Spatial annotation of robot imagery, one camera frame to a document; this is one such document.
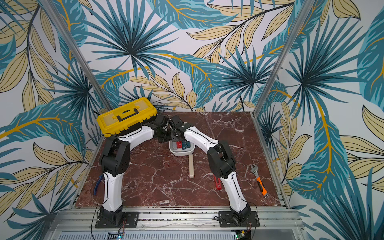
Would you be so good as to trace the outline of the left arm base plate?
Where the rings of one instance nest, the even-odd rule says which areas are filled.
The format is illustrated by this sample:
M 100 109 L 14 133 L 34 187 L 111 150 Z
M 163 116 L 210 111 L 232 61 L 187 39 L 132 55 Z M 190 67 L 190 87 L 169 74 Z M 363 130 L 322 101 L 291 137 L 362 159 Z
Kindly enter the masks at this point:
M 99 213 L 96 229 L 135 229 L 138 224 L 139 212 L 118 212 L 111 214 L 108 211 Z

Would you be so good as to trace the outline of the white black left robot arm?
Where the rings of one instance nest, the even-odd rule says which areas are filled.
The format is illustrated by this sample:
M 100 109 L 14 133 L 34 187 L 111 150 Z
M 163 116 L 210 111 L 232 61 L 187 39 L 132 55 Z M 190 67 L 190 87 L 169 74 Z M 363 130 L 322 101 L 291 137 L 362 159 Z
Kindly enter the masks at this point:
M 100 165 L 105 178 L 103 208 L 116 212 L 122 207 L 123 176 L 130 165 L 130 152 L 153 138 L 166 139 L 168 124 L 136 124 L 130 129 L 106 138 Z

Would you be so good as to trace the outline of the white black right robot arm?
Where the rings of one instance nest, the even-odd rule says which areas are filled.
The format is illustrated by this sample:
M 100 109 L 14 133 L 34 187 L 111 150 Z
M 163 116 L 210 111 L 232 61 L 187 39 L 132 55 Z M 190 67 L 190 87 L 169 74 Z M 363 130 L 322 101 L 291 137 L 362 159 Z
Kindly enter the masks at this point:
M 240 188 L 236 173 L 236 160 L 226 141 L 215 140 L 187 122 L 170 121 L 172 134 L 179 140 L 195 144 L 207 154 L 209 166 L 215 177 L 219 178 L 226 190 L 230 208 L 236 213 L 249 211 L 250 206 Z

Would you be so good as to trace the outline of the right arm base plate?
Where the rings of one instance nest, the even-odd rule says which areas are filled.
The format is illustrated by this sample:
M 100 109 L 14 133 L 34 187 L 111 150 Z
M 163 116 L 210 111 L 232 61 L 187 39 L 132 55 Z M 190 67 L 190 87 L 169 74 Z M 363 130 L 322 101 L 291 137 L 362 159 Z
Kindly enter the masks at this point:
M 250 214 L 241 219 L 231 211 L 218 212 L 219 223 L 221 228 L 258 228 L 260 227 L 260 220 L 257 212 L 251 211 Z

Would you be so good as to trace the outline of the white plastic storage box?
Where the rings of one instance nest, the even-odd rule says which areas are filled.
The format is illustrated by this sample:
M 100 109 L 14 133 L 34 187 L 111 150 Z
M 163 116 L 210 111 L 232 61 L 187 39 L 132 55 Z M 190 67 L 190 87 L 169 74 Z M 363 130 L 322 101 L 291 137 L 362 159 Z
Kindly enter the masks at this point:
M 177 149 L 176 142 L 169 141 L 169 150 L 176 157 L 192 155 L 194 153 L 195 147 L 196 147 L 196 145 L 191 143 L 191 147 L 187 148 L 186 150 Z

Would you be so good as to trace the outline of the red clip tool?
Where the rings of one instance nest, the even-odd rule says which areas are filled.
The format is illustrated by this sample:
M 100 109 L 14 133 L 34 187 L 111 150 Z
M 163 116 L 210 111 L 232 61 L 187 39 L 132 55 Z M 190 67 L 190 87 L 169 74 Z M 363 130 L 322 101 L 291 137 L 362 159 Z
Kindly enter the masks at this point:
M 222 189 L 222 182 L 219 178 L 214 176 L 214 182 L 215 182 L 215 188 L 217 191 L 220 191 Z
M 177 147 L 177 149 L 182 149 L 182 148 L 183 148 L 183 143 L 182 143 L 182 141 L 178 141 L 178 142 L 176 142 L 176 147 Z

